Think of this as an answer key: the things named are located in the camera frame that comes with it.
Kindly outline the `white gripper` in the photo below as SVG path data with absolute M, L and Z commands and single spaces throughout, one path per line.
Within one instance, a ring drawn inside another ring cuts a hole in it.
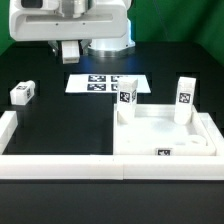
M 60 43 L 80 40 L 85 52 L 90 39 L 118 38 L 127 32 L 131 0 L 10 0 L 9 32 L 16 41 L 49 41 L 55 56 Z

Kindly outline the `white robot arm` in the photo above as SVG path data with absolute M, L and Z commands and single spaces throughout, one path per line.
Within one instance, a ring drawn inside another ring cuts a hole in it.
M 16 41 L 122 38 L 133 0 L 9 0 L 9 32 Z

